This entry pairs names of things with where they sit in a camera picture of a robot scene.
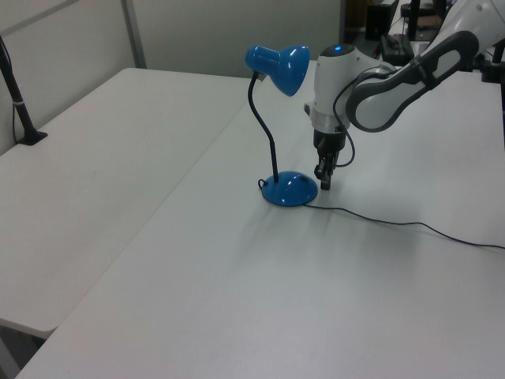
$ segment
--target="floor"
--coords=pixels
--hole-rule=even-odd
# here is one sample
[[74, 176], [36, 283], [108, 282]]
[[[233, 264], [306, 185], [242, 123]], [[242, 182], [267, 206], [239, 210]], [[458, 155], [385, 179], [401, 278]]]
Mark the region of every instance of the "floor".
[[0, 326], [0, 379], [14, 379], [43, 340]]

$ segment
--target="blue desk lamp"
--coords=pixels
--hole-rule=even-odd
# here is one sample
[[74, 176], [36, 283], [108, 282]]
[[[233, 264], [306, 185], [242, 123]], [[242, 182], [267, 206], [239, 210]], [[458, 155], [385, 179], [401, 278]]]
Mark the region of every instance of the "blue desk lamp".
[[264, 198], [275, 205], [296, 207], [314, 200], [317, 184], [300, 172], [277, 171], [274, 138], [261, 119], [253, 102], [253, 88], [260, 73], [270, 76], [275, 86], [285, 95], [294, 95], [303, 83], [309, 67], [309, 49], [305, 46], [287, 47], [274, 51], [262, 46], [253, 46], [247, 51], [245, 63], [254, 72], [249, 85], [248, 99], [251, 111], [270, 141], [273, 175], [258, 182]]

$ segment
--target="black stand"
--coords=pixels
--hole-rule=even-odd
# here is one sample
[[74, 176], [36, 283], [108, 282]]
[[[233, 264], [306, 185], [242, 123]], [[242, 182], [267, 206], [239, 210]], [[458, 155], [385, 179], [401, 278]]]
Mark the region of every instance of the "black stand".
[[247, 91], [247, 99], [249, 101], [249, 106], [251, 107], [251, 111], [254, 114], [254, 117], [256, 117], [256, 120], [260, 123], [261, 127], [263, 128], [264, 132], [267, 134], [268, 140], [270, 141], [270, 155], [271, 155], [271, 169], [273, 171], [273, 176], [274, 176], [274, 183], [279, 182], [279, 171], [277, 169], [277, 155], [275, 154], [275, 142], [274, 138], [270, 133], [270, 130], [267, 128], [266, 124], [264, 123], [263, 119], [261, 118], [260, 114], [256, 110], [256, 107], [254, 106], [254, 101], [253, 101], [253, 88], [254, 84], [256, 83], [256, 80], [258, 79], [258, 76], [260, 73], [254, 71], [251, 77], [251, 83], [249, 84], [249, 90]]
[[19, 144], [27, 144], [33, 146], [43, 138], [47, 137], [47, 133], [39, 132], [35, 129], [24, 105], [23, 97], [21, 92], [17, 87], [16, 79], [13, 74], [13, 67], [10, 58], [7, 53], [6, 45], [3, 43], [2, 37], [0, 36], [0, 69], [2, 70], [2, 75], [6, 81], [7, 88], [9, 89], [10, 96], [13, 99], [13, 105], [16, 108], [21, 124], [24, 128], [24, 138], [18, 141]]

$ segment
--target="lamp base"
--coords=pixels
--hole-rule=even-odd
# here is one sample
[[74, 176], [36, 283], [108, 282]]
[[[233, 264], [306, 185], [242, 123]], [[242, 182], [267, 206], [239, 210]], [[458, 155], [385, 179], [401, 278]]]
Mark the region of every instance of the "lamp base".
[[263, 197], [282, 207], [297, 207], [314, 200], [317, 184], [311, 178], [296, 171], [279, 172], [279, 181], [271, 176], [261, 186]]

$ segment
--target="power cord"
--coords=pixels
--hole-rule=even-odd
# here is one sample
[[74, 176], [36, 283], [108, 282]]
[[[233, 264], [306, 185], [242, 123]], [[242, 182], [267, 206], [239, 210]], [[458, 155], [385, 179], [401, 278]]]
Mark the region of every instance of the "power cord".
[[455, 242], [459, 242], [459, 243], [462, 243], [464, 245], [470, 245], [470, 246], [475, 246], [475, 247], [490, 247], [490, 248], [494, 248], [494, 249], [502, 249], [502, 250], [505, 250], [505, 246], [500, 246], [500, 245], [489, 245], [489, 244], [482, 244], [482, 243], [474, 243], [474, 242], [468, 242], [468, 241], [464, 241], [462, 239], [459, 239], [459, 238], [455, 238], [455, 237], [451, 237], [450, 235], [446, 235], [445, 233], [441, 232], [441, 231], [438, 231], [437, 229], [435, 229], [434, 227], [430, 227], [428, 224], [426, 223], [421, 223], [421, 222], [413, 222], [413, 223], [394, 223], [394, 222], [391, 222], [391, 221], [384, 221], [384, 220], [378, 220], [378, 219], [372, 219], [370, 217], [367, 217], [367, 216], [363, 216], [363, 215], [360, 215], [356, 212], [352, 212], [350, 211], [349, 209], [345, 209], [345, 208], [342, 208], [342, 207], [320, 207], [320, 206], [317, 206], [317, 205], [304, 205], [305, 207], [307, 208], [313, 208], [313, 209], [322, 209], [322, 210], [329, 210], [329, 211], [341, 211], [341, 212], [346, 212], [346, 213], [349, 213], [350, 215], [353, 215], [353, 216], [356, 216], [356, 217], [359, 217], [363, 220], [367, 220], [367, 221], [371, 221], [373, 223], [385, 223], [386, 225], [397, 225], [397, 226], [407, 226], [407, 225], [421, 225], [423, 227], [427, 227], [430, 231], [434, 231], [435, 233], [437, 233], [438, 235], [441, 235], [447, 239], [450, 239], [452, 241], [455, 241]]
[[[349, 143], [350, 143], [350, 148], [352, 150], [352, 156], [350, 157], [349, 159], [349, 162], [347, 163], [344, 163], [344, 164], [337, 164], [336, 167], [339, 167], [339, 168], [342, 168], [342, 167], [347, 167], [349, 166], [353, 161], [354, 161], [354, 157], [356, 156], [356, 148], [354, 147], [354, 141], [353, 139], [351, 138], [350, 134], [349, 134], [349, 130], [347, 130], [346, 126], [344, 125], [344, 123], [342, 122], [342, 120], [340, 119], [339, 115], [337, 114], [337, 102], [339, 101], [340, 97], [343, 95], [343, 93], [345, 91], [347, 91], [347, 89], [349, 89], [350, 86], [352, 86], [354, 83], [356, 83], [356, 80], [359, 78], [359, 76], [366, 72], [366, 71], [369, 71], [371, 69], [378, 69], [379, 66], [377, 67], [372, 67], [370, 69], [365, 69], [363, 70], [361, 73], [359, 73], [355, 79], [353, 79], [348, 85], [346, 85], [346, 87], [343, 88], [342, 91], [340, 91], [340, 93], [337, 95], [337, 97], [335, 97], [335, 100], [333, 102], [333, 115], [335, 116], [335, 118], [337, 119], [337, 122], [339, 123], [339, 128], [341, 131], [343, 131], [345, 134], [346, 134], [346, 138], [349, 140]], [[393, 73], [396, 73], [397, 70], [394, 70], [394, 71], [391, 71], [389, 73], [386, 73], [384, 74], [384, 78], [385, 77], [389, 77], [390, 75], [392, 75]]]
[[356, 81], [356, 79], [353, 79], [348, 85], [346, 85], [346, 87], [344, 87], [343, 90], [340, 91], [340, 93], [337, 95], [337, 97], [335, 97], [335, 101], [333, 102], [333, 115], [335, 116], [335, 118], [337, 119], [337, 122], [339, 123], [340, 130], [346, 134], [346, 137], [347, 137], [347, 139], [349, 140], [349, 143], [350, 143], [350, 148], [352, 150], [352, 156], [350, 157], [349, 162], [344, 163], [344, 164], [337, 164], [336, 167], [347, 167], [347, 166], [349, 166], [354, 161], [354, 157], [356, 156], [356, 148], [354, 147], [353, 139], [351, 138], [351, 136], [349, 134], [349, 131], [347, 130], [346, 126], [343, 124], [342, 120], [340, 119], [339, 115], [337, 114], [337, 108], [336, 108], [337, 102], [339, 101], [340, 96], [342, 96], [342, 94], [345, 91], [347, 91], [347, 89], [351, 85], [353, 85], [355, 81]]

